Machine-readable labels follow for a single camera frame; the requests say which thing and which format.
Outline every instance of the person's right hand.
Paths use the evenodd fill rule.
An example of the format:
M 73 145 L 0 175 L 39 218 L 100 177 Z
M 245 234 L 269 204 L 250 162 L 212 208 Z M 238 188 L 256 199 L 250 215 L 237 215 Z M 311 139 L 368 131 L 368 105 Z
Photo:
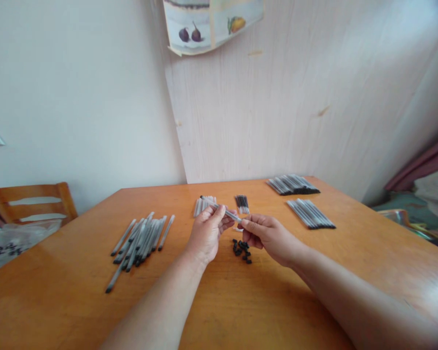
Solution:
M 238 228 L 243 228 L 243 241 L 249 246 L 262 249 L 279 264 L 291 267 L 298 254 L 306 247 L 272 216 L 251 214 L 242 219 Z

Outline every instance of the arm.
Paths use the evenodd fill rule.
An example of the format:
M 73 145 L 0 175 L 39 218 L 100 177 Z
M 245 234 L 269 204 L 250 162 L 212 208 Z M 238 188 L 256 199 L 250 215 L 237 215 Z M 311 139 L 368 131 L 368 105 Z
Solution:
M 276 219 L 242 220 L 243 240 L 265 248 L 318 296 L 357 349 L 438 349 L 438 329 L 333 260 L 304 245 Z
M 177 349 L 183 326 L 220 235 L 234 221 L 225 207 L 208 207 L 195 220 L 185 251 L 120 322 L 101 349 Z

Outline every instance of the forearm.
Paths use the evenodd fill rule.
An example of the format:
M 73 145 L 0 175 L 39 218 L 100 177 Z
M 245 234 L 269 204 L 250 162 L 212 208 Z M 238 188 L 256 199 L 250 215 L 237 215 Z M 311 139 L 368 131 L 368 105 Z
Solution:
M 116 327 L 102 349 L 177 349 L 206 264 L 184 251 Z
M 358 349 L 438 346 L 438 331 L 430 321 L 323 254 L 305 247 L 292 268 Z

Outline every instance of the hand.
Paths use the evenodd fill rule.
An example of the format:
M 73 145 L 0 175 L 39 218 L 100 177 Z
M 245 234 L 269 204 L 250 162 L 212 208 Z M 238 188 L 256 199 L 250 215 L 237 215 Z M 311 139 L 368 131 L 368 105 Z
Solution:
M 263 247 L 271 258 L 285 267 L 293 267 L 306 247 L 272 216 L 251 214 L 242 219 L 243 241 L 258 249 Z
M 216 257 L 221 234 L 234 225 L 233 219 L 224 216 L 225 210 L 224 205 L 220 205 L 217 209 L 209 206 L 196 217 L 193 223 L 186 250 L 205 264 L 209 264 Z

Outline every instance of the poster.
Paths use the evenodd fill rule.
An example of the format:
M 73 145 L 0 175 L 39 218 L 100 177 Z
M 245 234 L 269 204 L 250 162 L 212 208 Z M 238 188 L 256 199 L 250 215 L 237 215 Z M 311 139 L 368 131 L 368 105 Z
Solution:
M 169 49 L 206 53 L 263 19 L 264 0 L 164 0 Z

